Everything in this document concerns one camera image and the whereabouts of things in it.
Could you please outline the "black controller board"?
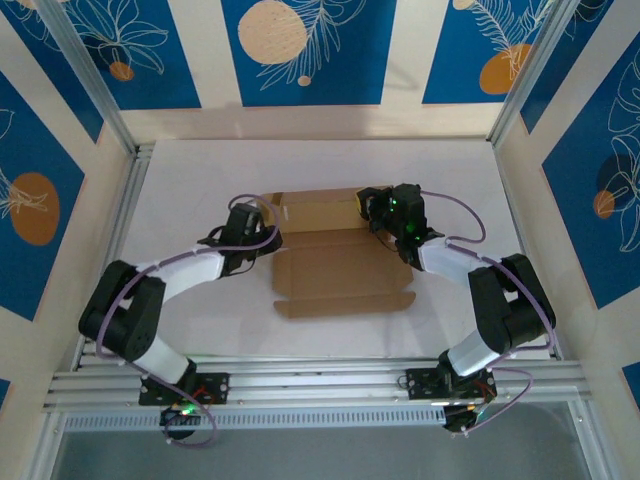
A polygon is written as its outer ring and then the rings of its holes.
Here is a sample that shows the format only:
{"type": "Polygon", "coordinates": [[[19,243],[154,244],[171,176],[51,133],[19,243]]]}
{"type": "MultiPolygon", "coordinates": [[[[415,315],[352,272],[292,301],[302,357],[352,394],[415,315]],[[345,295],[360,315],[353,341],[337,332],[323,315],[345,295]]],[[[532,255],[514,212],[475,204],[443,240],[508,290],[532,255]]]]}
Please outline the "black controller board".
{"type": "Polygon", "coordinates": [[[445,415],[444,428],[451,433],[452,437],[463,435],[468,436],[481,425],[481,416],[484,414],[487,404],[479,405],[457,405],[445,406],[443,408],[445,415]]]}
{"type": "Polygon", "coordinates": [[[195,433],[192,426],[198,424],[200,417],[193,406],[172,406],[160,413],[160,427],[169,443],[185,440],[195,433]]]}

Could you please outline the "blue floral wall panel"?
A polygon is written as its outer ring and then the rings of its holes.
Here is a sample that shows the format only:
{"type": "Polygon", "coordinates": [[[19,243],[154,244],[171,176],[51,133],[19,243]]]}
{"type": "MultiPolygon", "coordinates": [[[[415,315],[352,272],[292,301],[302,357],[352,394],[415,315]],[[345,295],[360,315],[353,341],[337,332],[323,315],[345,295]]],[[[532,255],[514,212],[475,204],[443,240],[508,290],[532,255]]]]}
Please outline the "blue floral wall panel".
{"type": "Polygon", "coordinates": [[[245,107],[377,105],[397,0],[221,0],[245,107]]]}
{"type": "Polygon", "coordinates": [[[120,109],[201,106],[168,0],[67,0],[63,8],[120,109]]]}
{"type": "Polygon", "coordinates": [[[46,27],[34,1],[0,0],[0,11],[7,17],[87,135],[97,144],[104,119],[46,27]]]}
{"type": "Polygon", "coordinates": [[[422,103],[498,103],[555,0],[449,0],[422,103]]]}
{"type": "Polygon", "coordinates": [[[531,134],[613,0],[580,0],[520,110],[531,134]]]}
{"type": "Polygon", "coordinates": [[[84,173],[0,72],[0,307],[36,318],[84,173]]]}
{"type": "Polygon", "coordinates": [[[596,306],[640,287],[640,44],[616,62],[543,170],[596,306]]]}

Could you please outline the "left black controller board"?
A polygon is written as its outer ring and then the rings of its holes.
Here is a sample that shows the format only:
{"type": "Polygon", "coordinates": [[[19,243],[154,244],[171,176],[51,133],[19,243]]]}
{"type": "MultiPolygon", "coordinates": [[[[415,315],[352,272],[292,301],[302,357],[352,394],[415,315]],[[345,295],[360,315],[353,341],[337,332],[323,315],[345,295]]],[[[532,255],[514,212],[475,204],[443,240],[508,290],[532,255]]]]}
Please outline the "left black controller board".
{"type": "Polygon", "coordinates": [[[169,443],[185,440],[195,433],[192,426],[198,424],[200,417],[193,406],[172,406],[160,413],[160,427],[169,443]]]}

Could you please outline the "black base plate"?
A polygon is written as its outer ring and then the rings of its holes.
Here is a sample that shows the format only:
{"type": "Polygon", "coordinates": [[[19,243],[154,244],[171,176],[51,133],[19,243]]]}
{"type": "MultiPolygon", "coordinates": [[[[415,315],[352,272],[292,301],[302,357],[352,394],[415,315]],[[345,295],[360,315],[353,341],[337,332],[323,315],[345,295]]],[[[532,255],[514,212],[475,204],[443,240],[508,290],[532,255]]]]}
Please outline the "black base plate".
{"type": "Polygon", "coordinates": [[[407,369],[405,377],[410,400],[492,401],[497,397],[493,374],[486,370],[460,377],[440,368],[407,369]]]}
{"type": "MultiPolygon", "coordinates": [[[[192,373],[176,388],[193,397],[203,405],[224,405],[229,394],[228,373],[192,373]]],[[[141,380],[138,404],[141,406],[170,406],[189,402],[182,393],[162,385],[150,378],[141,380]]]]}

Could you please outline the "brown cardboard box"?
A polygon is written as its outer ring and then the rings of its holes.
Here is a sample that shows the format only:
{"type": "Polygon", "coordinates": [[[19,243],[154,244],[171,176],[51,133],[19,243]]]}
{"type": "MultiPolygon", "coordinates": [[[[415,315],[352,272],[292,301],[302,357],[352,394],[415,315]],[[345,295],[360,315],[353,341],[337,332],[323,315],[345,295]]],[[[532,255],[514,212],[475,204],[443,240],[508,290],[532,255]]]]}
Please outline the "brown cardboard box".
{"type": "Polygon", "coordinates": [[[358,187],[267,193],[282,247],[272,257],[275,310],[290,320],[386,314],[416,300],[413,270],[391,237],[369,231],[358,187]]]}

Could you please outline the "aluminium corner post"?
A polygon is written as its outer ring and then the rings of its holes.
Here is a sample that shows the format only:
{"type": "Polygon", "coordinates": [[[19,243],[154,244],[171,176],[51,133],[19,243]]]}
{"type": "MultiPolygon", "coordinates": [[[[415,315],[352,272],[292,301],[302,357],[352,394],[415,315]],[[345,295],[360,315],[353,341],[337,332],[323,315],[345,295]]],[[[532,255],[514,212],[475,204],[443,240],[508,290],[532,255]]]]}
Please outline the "aluminium corner post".
{"type": "Polygon", "coordinates": [[[124,151],[131,158],[135,158],[137,144],[120,114],[120,109],[113,95],[63,6],[57,0],[34,0],[34,4],[46,28],[92,103],[111,128],[124,151]]]}
{"type": "Polygon", "coordinates": [[[513,121],[519,119],[522,122],[520,117],[521,107],[559,41],[579,1],[554,0],[550,15],[544,21],[540,35],[534,41],[532,49],[525,60],[524,68],[517,75],[511,91],[507,94],[498,119],[489,133],[488,141],[493,146],[497,146],[503,140],[513,121]]]}

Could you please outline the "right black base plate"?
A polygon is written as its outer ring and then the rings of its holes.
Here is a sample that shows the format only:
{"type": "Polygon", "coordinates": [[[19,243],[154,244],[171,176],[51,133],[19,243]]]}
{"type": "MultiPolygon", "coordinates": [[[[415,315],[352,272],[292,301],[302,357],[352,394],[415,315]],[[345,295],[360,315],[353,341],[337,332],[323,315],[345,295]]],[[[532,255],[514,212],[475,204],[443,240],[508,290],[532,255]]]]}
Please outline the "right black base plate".
{"type": "Polygon", "coordinates": [[[497,397],[493,374],[486,370],[460,377],[440,368],[407,369],[405,377],[410,400],[492,401],[497,397]]]}

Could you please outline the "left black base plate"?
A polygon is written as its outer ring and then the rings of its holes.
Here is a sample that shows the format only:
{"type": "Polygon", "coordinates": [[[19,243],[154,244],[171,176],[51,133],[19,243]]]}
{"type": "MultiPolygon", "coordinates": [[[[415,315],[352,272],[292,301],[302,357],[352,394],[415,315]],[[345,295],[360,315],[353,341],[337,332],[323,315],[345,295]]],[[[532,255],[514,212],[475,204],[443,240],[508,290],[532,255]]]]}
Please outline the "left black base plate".
{"type": "MultiPolygon", "coordinates": [[[[229,394],[228,373],[192,373],[176,388],[193,397],[203,405],[224,405],[229,394]]],[[[162,385],[150,378],[141,380],[138,404],[141,406],[170,406],[189,402],[182,393],[162,385]]]]}

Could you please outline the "aluminium frame rail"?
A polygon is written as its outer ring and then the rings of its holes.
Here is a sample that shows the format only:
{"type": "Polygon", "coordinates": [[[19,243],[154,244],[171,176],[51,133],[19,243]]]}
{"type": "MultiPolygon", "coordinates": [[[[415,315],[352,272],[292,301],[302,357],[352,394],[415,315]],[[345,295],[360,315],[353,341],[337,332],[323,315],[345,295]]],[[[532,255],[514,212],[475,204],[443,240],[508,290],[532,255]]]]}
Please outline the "aluminium frame rail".
{"type": "MultiPolygon", "coordinates": [[[[201,372],[230,376],[229,407],[282,408],[408,403],[399,378],[424,359],[241,359],[204,357],[201,372]]],[[[527,402],[588,400],[591,389],[577,361],[516,360],[495,373],[499,402],[523,392],[527,402]]],[[[43,402],[46,412],[134,410],[140,379],[129,366],[83,357],[78,370],[54,374],[43,402]]]]}

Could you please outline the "right black controller board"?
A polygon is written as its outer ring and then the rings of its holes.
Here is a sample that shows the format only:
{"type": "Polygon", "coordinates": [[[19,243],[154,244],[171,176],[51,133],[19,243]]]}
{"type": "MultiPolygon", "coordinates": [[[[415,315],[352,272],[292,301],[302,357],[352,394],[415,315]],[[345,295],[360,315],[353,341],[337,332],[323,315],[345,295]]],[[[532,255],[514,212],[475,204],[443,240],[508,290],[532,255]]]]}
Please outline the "right black controller board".
{"type": "Polygon", "coordinates": [[[452,437],[463,435],[468,436],[481,425],[481,416],[484,414],[487,404],[479,405],[457,405],[445,406],[443,408],[445,415],[444,428],[451,433],[452,437]]]}

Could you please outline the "aluminium side rail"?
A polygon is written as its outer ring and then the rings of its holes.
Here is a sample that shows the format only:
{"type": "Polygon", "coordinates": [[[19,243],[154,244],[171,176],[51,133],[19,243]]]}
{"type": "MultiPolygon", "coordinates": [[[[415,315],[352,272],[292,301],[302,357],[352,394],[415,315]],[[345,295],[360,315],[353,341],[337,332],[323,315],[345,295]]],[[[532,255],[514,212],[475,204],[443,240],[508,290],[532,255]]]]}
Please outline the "aluminium side rail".
{"type": "MultiPolygon", "coordinates": [[[[528,242],[526,240],[526,237],[524,235],[524,230],[522,227],[522,222],[521,222],[521,218],[519,215],[519,211],[513,196],[513,189],[511,188],[510,182],[508,180],[507,177],[507,172],[505,170],[505,167],[502,164],[501,158],[499,156],[499,153],[496,149],[496,147],[492,146],[492,153],[494,154],[495,157],[495,161],[496,161],[496,165],[497,165],[497,169],[501,178],[501,182],[504,188],[504,192],[505,192],[505,196],[506,196],[506,200],[507,200],[507,204],[509,206],[509,210],[510,210],[510,214],[512,217],[512,222],[514,224],[514,228],[516,231],[516,236],[518,238],[518,243],[520,246],[520,250],[523,254],[527,255],[530,259],[532,264],[533,262],[533,257],[532,257],[532,253],[530,251],[528,242]]],[[[553,348],[550,350],[550,357],[555,359],[555,360],[564,360],[564,356],[563,356],[563,352],[562,349],[558,343],[558,339],[557,339],[557,335],[555,333],[553,333],[553,339],[555,341],[555,344],[553,346],[553,348]]]]}
{"type": "Polygon", "coordinates": [[[137,147],[135,158],[129,166],[123,186],[116,198],[117,202],[109,224],[111,229],[108,231],[106,251],[102,264],[95,275],[93,290],[97,287],[108,264],[121,257],[154,147],[154,142],[137,147]]]}

